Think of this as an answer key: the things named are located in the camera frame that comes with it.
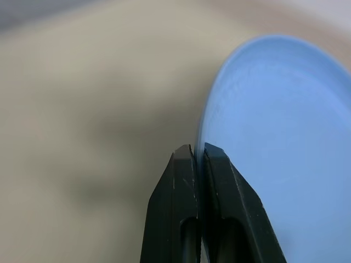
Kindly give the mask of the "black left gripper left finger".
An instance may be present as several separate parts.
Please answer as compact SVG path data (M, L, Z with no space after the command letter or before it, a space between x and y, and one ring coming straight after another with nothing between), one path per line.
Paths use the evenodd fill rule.
M176 149L148 202L140 262L200 262L197 171L190 145Z

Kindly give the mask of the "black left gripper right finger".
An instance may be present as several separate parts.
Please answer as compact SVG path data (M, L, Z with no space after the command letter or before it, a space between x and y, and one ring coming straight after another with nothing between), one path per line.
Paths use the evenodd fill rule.
M286 262L260 198L224 150L209 143L201 182L209 262Z

